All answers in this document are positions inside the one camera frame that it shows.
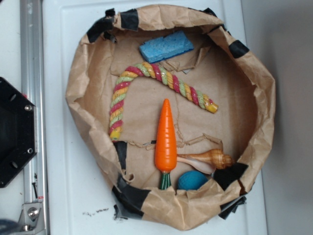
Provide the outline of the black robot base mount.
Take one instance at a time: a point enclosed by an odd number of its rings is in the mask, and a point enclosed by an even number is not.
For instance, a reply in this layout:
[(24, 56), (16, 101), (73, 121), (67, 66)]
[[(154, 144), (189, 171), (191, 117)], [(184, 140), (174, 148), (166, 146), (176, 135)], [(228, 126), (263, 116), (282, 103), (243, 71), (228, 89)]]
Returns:
[(7, 187), (36, 154), (35, 106), (0, 78), (0, 187)]

